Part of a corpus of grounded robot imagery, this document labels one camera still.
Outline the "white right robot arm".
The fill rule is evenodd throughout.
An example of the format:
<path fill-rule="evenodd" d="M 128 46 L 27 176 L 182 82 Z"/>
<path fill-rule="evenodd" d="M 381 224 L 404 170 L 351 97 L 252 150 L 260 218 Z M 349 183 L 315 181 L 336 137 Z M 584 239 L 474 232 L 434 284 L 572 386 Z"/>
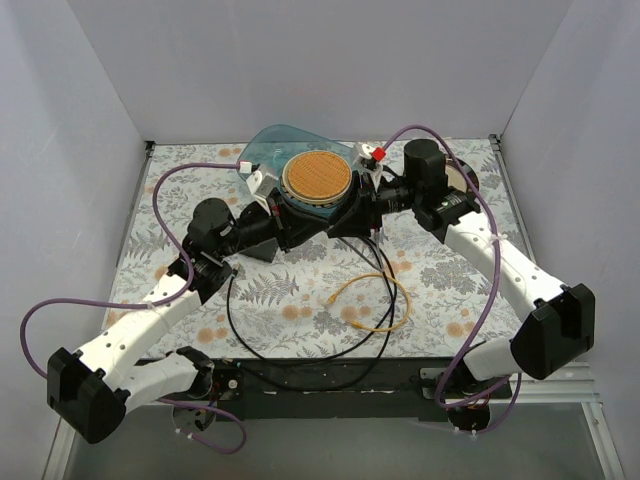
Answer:
<path fill-rule="evenodd" d="M 472 330 L 440 376 L 438 394 L 488 394 L 514 374 L 544 380 L 593 347 L 594 293 L 546 273 L 501 237 L 475 172 L 444 140 L 406 143 L 403 173 L 391 182 L 382 180 L 385 147 L 356 143 L 343 153 L 354 171 L 355 198 L 335 211 L 334 225 L 411 210 L 425 231 L 490 282 L 481 315 L 488 316 L 496 296 L 502 296 L 521 321 L 510 338 L 475 343 L 479 331 Z"/>

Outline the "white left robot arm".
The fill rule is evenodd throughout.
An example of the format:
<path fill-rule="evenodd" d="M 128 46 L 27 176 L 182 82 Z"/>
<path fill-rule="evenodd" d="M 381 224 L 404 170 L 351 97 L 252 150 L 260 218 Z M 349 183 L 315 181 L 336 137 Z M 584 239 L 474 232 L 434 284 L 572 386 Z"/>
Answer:
<path fill-rule="evenodd" d="M 141 357 L 184 317 L 204 305 L 231 276 L 226 257 L 274 240 L 294 248 L 328 229 L 328 221 L 298 210 L 280 197 L 266 207 L 250 204 L 233 217 L 221 199 L 200 202 L 178 259 L 146 296 L 142 309 L 126 313 L 75 352 L 61 348 L 47 364 L 49 406 L 88 443 L 106 439 L 134 409 L 183 392 L 205 398 L 213 386 L 212 362 L 182 347 L 144 366 Z"/>

